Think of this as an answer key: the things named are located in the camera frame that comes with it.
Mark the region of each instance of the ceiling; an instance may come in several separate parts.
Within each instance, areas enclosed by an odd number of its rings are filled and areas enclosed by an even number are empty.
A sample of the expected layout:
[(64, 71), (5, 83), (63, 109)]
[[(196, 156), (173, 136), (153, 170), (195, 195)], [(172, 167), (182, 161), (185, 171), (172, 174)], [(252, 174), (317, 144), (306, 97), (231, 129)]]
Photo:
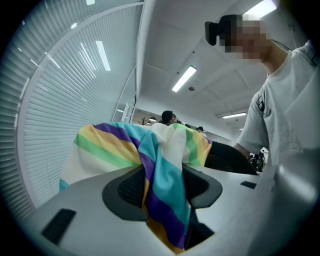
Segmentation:
[[(267, 78), (262, 64), (249, 65), (205, 40), (204, 23), (225, 14), (242, 14), (261, 0), (162, 0), (151, 20), (143, 67), (141, 96), (165, 102), (169, 110), (192, 107), (197, 117), (204, 109), (216, 117), (248, 112), (253, 95)], [(284, 16), (277, 9), (263, 17), (274, 40), (295, 47)], [(178, 91), (172, 87), (192, 65), (196, 73)], [(243, 128), (246, 117), (226, 119), (232, 130)]]

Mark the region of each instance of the office chair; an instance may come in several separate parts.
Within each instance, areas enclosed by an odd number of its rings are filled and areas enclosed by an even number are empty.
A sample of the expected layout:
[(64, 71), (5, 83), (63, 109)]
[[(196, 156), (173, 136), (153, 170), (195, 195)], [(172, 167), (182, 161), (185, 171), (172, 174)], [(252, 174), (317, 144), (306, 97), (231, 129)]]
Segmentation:
[(252, 164), (241, 152), (215, 141), (212, 142), (204, 167), (230, 173), (257, 175)]

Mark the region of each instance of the white t-shirt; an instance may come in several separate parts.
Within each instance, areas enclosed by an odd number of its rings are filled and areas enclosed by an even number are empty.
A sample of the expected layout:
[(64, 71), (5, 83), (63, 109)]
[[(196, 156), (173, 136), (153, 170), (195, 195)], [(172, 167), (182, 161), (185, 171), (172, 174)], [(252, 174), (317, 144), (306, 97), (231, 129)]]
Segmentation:
[[(310, 50), (307, 42), (297, 49)], [(289, 155), (301, 152), (301, 143), (285, 112), (296, 100), (316, 68), (296, 51), (289, 51), (283, 64), (271, 75), (251, 101), (243, 131), (237, 143), (247, 151), (258, 154), (269, 150), (268, 165), (278, 165)], [(261, 99), (264, 111), (259, 109)]]

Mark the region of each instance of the white ceiling panel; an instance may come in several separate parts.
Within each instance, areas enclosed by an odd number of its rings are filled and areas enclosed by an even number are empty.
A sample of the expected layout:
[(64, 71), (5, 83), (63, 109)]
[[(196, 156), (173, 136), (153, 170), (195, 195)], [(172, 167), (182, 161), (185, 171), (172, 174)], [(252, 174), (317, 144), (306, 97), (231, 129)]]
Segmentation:
[(194, 66), (197, 71), (193, 75), (199, 81), (205, 82), (206, 78), (226, 65), (226, 59), (222, 58), (214, 47), (200, 41), (194, 48), (194, 53), (189, 55), (187, 63)]
[(237, 112), (240, 110), (248, 109), (251, 103), (252, 97), (240, 98), (238, 100), (234, 100), (229, 102), (232, 109)]
[(199, 104), (213, 105), (220, 102), (220, 98), (209, 88), (205, 88), (196, 93), (196, 95), (190, 98), (192, 101), (196, 101)]
[(170, 84), (173, 77), (167, 72), (145, 65), (145, 81), (148, 83), (148, 88), (172, 88), (174, 85)]
[(214, 82), (210, 87), (221, 98), (226, 98), (247, 89), (245, 82), (235, 71)]
[(153, 25), (153, 28), (157, 31), (157, 35), (165, 36), (161, 40), (154, 38), (151, 42), (156, 50), (151, 54), (147, 64), (171, 72), (172, 68), (176, 67), (175, 58), (172, 57), (184, 54), (184, 43), (190, 39), (190, 35), (163, 22)]
[(229, 110), (229, 106), (225, 102), (219, 102), (210, 106), (210, 109), (212, 109), (216, 116), (220, 116), (221, 113), (225, 113), (226, 110)]

